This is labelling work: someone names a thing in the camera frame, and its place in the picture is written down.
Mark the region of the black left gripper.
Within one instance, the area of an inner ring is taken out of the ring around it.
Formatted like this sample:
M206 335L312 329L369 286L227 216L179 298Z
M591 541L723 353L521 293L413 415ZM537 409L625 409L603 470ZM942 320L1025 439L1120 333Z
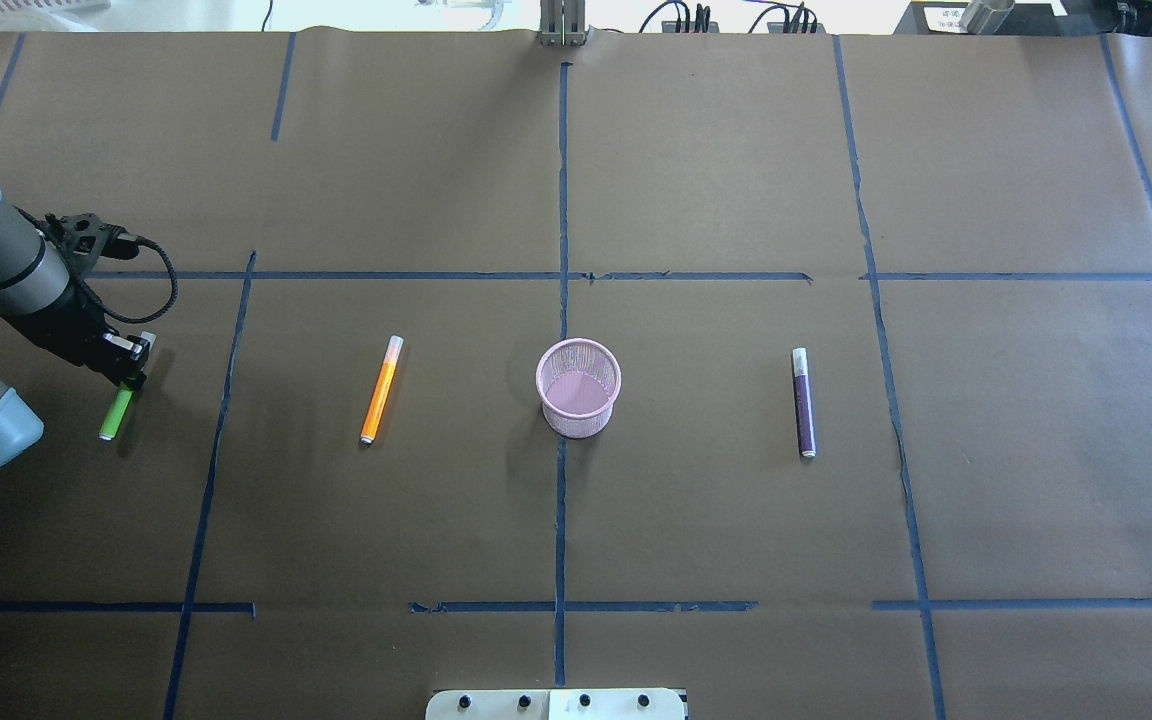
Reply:
M147 363L154 333L124 336L81 291L63 291L50 305L28 314L28 340L101 376L128 376L122 388L129 392L141 392L147 382L146 370L134 370L132 363Z

